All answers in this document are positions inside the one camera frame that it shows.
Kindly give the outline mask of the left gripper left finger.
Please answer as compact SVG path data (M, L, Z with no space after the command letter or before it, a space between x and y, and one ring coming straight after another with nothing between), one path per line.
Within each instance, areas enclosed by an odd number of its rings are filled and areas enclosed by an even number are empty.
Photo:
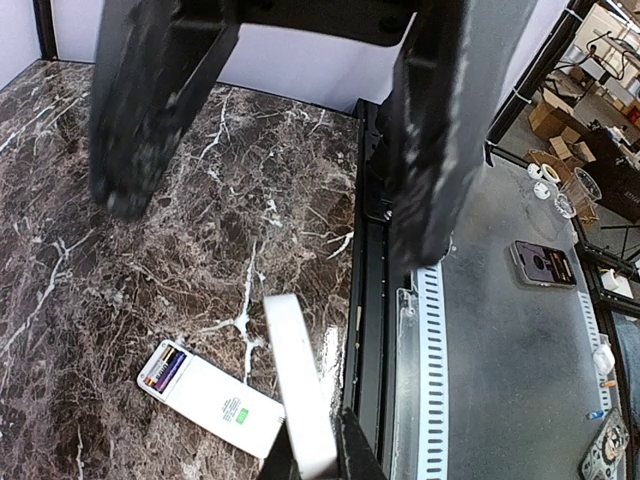
M299 480L300 473L289 439L287 425L282 424L268 456L264 459L259 480Z

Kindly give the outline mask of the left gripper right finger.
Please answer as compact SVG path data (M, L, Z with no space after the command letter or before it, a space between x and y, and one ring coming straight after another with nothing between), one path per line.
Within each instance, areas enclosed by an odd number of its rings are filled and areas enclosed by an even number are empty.
M360 423L349 407L336 418L339 479L384 480L385 475Z

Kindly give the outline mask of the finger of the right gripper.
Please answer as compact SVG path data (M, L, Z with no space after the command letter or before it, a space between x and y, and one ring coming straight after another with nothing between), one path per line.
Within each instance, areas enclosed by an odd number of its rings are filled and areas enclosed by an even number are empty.
M107 1L89 119L93 200L140 218L239 36L235 1Z
M446 253L532 1L421 1L394 65L391 251L403 268Z

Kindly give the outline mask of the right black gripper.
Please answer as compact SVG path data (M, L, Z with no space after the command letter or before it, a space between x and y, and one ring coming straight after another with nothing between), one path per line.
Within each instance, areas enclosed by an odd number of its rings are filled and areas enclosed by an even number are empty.
M416 1L180 1L172 34L186 50L206 49L219 24L233 14L255 24L346 38L378 46L400 42L417 10Z

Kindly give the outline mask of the white battery cover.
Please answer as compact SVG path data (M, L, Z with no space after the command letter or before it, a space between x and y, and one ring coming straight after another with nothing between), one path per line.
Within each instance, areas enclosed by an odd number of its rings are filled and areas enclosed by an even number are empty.
M324 402L303 313L294 294L263 300L289 441L303 479L338 476L331 415Z

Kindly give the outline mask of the white remote control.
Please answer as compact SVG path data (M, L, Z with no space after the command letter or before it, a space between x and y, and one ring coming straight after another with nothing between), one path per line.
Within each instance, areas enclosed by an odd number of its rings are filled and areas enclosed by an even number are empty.
M167 347L186 355L163 393L145 384ZM137 385L191 422L257 458L268 456L284 422L283 406L171 340L162 341L142 367Z

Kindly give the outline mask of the blue AAA battery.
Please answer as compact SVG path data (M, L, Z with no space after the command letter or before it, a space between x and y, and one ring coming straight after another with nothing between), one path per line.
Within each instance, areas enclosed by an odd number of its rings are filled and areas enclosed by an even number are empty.
M182 352L178 352L174 355L173 359L171 360L171 362L167 367L167 370L162 374L162 376L159 378L158 382L154 386L154 389L157 392L159 393L164 392L164 390L166 389L171 379L175 376L176 372L181 367L185 358L186 358L186 355Z

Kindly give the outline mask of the brown AAA battery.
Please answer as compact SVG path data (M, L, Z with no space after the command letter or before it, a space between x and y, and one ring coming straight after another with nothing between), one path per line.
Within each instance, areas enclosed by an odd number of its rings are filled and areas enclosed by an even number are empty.
M152 367L151 372L145 379L145 384L147 386L153 387L159 382L161 376L168 368L170 361L175 356L175 353L176 349L174 347L169 346L165 349L165 351L161 354L160 358Z

